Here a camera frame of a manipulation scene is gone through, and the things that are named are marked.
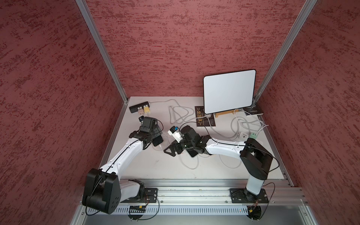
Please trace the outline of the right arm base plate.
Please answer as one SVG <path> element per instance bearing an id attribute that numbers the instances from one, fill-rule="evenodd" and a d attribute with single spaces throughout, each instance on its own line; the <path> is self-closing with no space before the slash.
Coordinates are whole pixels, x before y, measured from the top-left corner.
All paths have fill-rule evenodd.
<path id="1" fill-rule="evenodd" d="M 245 188 L 231 188 L 229 192 L 232 203 L 269 203 L 269 196 L 264 188 L 260 190 L 258 195 L 252 194 Z"/>

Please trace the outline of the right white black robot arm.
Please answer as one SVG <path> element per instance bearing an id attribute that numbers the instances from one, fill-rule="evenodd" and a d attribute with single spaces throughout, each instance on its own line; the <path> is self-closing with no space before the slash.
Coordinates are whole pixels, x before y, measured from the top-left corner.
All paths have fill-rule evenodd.
<path id="1" fill-rule="evenodd" d="M 226 142 L 212 138 L 210 135 L 201 136 L 190 126 L 182 129 L 171 127 L 168 134 L 174 141 L 164 149 L 164 153 L 175 157 L 187 151 L 191 157 L 199 154 L 222 155 L 242 161 L 249 178 L 244 189 L 235 191 L 232 196 L 255 203 L 259 201 L 264 182 L 268 179 L 271 165 L 275 159 L 256 139 L 248 138 L 244 142 Z"/>

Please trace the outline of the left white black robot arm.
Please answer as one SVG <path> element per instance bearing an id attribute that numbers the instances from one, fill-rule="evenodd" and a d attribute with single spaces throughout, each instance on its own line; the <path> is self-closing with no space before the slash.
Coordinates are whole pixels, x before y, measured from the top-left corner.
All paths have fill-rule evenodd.
<path id="1" fill-rule="evenodd" d="M 85 180 L 82 205 L 97 213 L 112 214 L 118 204 L 131 200 L 145 200 L 145 187 L 139 180 L 121 180 L 133 159 L 148 148 L 153 141 L 162 141 L 162 122 L 152 117 L 143 117 L 138 130 L 133 131 L 119 152 L 99 169 L 91 169 Z"/>

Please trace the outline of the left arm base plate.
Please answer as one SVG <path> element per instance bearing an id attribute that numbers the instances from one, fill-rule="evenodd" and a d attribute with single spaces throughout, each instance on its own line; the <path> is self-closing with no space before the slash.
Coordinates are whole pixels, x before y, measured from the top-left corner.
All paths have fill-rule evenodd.
<path id="1" fill-rule="evenodd" d="M 158 197 L 157 188 L 144 188 L 140 190 L 140 194 L 122 201 L 121 203 L 156 203 Z"/>

